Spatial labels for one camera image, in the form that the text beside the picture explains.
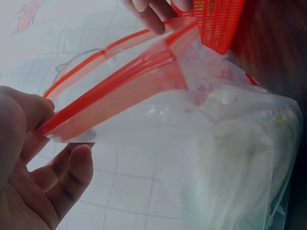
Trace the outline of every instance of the transparent plastic bag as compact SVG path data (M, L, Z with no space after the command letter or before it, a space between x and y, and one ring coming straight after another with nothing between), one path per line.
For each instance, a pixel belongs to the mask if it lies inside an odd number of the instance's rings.
M297 103L203 47L195 19L165 25L167 37L149 42L155 35L140 31L71 67L45 94L57 114L40 131L139 148L158 183L149 209L165 207L159 215L177 219L177 229L283 226Z

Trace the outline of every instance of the red plastic basket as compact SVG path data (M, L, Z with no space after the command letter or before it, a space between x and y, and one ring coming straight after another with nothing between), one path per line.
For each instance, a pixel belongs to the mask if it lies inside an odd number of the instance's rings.
M202 43L221 55L229 50L245 0L193 0L193 10L179 16L197 18Z

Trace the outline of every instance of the hand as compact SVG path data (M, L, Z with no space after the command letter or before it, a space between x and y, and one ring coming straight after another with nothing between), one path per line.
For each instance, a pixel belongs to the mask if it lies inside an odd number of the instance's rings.
M0 87L0 229L54 230L92 179L92 144L68 144L50 164L27 170L48 142L35 129L53 110L49 100Z
M163 34L165 31L162 21L177 17L166 0L121 0L121 2L141 23L157 34ZM173 0L173 3L185 12L193 8L192 0Z

